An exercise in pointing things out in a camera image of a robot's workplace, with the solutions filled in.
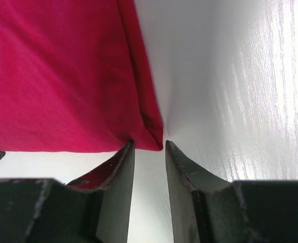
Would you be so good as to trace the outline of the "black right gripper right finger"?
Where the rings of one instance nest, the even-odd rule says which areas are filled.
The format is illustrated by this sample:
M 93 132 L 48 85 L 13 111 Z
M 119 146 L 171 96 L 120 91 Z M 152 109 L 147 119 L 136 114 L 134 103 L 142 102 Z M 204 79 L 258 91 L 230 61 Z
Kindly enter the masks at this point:
M 165 145 L 175 242 L 298 242 L 298 180 L 228 182 Z

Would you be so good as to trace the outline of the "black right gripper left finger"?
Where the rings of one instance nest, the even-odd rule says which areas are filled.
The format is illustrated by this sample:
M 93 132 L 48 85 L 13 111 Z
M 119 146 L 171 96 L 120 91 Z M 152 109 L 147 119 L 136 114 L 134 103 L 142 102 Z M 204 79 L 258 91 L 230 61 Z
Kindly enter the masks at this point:
M 0 178 L 0 242 L 126 242 L 135 146 L 62 184 Z

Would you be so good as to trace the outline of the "red t shirt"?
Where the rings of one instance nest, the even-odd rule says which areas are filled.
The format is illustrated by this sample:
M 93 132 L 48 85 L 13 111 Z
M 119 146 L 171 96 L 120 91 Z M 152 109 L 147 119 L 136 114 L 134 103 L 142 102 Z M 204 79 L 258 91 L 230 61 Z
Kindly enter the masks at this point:
M 163 148 L 134 1 L 0 1 L 0 150 Z

